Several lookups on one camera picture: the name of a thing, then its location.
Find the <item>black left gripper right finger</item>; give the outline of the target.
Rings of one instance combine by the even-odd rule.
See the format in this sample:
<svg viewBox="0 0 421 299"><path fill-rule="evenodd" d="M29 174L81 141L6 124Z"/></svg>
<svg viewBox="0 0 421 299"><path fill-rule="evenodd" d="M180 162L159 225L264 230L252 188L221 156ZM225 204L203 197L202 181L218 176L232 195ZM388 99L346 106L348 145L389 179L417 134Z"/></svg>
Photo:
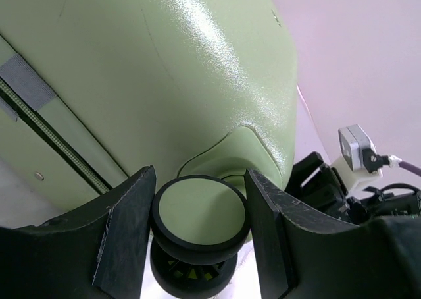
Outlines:
<svg viewBox="0 0 421 299"><path fill-rule="evenodd" d="M333 218L248 169L245 188L263 298L419 298L420 219Z"/></svg>

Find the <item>green hard-shell suitcase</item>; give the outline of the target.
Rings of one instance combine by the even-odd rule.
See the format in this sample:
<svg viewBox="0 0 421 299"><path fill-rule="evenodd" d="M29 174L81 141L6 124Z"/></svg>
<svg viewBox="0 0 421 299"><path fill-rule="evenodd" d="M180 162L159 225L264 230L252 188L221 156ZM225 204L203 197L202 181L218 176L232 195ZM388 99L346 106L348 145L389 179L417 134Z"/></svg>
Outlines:
<svg viewBox="0 0 421 299"><path fill-rule="evenodd" d="M177 298L230 282L243 176L286 187L296 108L271 0L1 0L1 158L63 214L152 166L145 265Z"/></svg>

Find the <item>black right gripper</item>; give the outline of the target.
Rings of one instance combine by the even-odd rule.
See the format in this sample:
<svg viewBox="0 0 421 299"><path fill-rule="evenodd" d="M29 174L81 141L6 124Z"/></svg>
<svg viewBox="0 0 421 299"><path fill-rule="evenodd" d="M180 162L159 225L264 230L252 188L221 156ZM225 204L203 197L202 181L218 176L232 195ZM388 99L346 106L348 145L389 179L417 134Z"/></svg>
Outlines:
<svg viewBox="0 0 421 299"><path fill-rule="evenodd" d="M350 196L337 167L324 162L314 151L294 164L286 192L334 218L356 225L380 216L420 216L420 189L398 182L382 188L364 186L371 195Z"/></svg>

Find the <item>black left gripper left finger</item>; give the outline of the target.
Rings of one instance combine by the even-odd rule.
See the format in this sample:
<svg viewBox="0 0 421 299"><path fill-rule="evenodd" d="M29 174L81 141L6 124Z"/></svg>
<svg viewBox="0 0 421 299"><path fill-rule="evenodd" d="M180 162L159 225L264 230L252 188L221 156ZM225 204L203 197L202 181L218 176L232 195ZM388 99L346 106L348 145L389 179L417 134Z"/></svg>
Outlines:
<svg viewBox="0 0 421 299"><path fill-rule="evenodd" d="M152 166L39 226L1 229L2 298L139 298Z"/></svg>

